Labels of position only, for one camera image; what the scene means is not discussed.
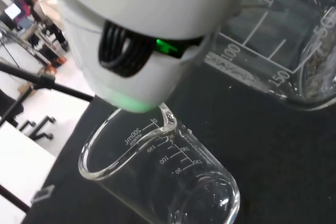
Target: chair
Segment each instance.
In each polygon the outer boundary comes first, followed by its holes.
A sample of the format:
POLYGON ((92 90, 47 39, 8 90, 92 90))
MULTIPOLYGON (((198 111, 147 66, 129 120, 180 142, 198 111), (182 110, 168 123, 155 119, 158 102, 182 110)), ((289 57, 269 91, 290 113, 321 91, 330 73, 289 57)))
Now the chair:
MULTIPOLYGON (((1 89, 0 89, 0 116, 2 117, 6 111, 13 105, 15 100, 8 95, 6 95, 1 89)), ((23 113, 24 107, 22 104, 20 106, 16 107, 15 110, 8 116, 6 121, 13 125, 14 127, 18 127, 18 123, 15 119, 15 117, 21 113, 23 113)), ((20 128, 20 131, 23 131, 28 125, 31 127, 35 127, 34 130, 28 135, 29 138, 31 138, 33 141, 36 141, 42 137, 46 137, 49 140, 52 140, 54 136, 52 134, 47 134, 47 133, 40 133, 38 132, 41 130, 41 128, 47 123, 55 123, 55 118, 51 118, 46 116, 37 126, 35 122, 31 122, 27 120, 20 128)))

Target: robotic arm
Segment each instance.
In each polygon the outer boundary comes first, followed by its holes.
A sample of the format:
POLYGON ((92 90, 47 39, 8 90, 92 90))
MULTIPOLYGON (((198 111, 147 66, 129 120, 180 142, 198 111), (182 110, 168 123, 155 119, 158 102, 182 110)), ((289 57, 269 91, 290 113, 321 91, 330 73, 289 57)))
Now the robotic arm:
POLYGON ((239 0, 59 0, 76 64, 111 104, 143 113, 209 51, 239 0))

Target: printed number 100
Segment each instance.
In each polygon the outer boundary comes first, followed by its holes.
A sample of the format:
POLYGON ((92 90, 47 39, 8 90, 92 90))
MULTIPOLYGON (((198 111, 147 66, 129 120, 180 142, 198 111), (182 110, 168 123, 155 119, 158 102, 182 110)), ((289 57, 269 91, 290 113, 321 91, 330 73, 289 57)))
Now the printed number 100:
POLYGON ((224 57, 229 61, 232 61, 239 52, 240 48, 238 46, 236 46, 235 44, 229 44, 227 48, 224 50, 224 54, 222 54, 222 57, 224 57))

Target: black mat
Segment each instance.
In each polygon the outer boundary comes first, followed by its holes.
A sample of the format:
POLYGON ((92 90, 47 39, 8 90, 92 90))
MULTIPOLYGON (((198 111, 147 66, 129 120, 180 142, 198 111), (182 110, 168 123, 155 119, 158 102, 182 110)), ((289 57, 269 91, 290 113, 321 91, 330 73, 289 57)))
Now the black mat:
MULTIPOLYGON (((202 65, 167 103, 236 178, 237 224, 336 223, 336 108, 297 112, 202 65)), ((81 178, 78 156, 113 107, 95 98, 23 224, 144 223, 98 185, 81 178)))

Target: green led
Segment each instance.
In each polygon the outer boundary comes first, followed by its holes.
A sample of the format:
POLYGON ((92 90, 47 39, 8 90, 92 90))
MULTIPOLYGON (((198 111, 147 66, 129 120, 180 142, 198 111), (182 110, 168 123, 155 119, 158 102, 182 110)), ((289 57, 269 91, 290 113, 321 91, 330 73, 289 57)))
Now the green led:
POLYGON ((160 39, 156 40, 156 50, 164 54, 169 54, 171 51, 178 52, 176 47, 173 47, 160 39))

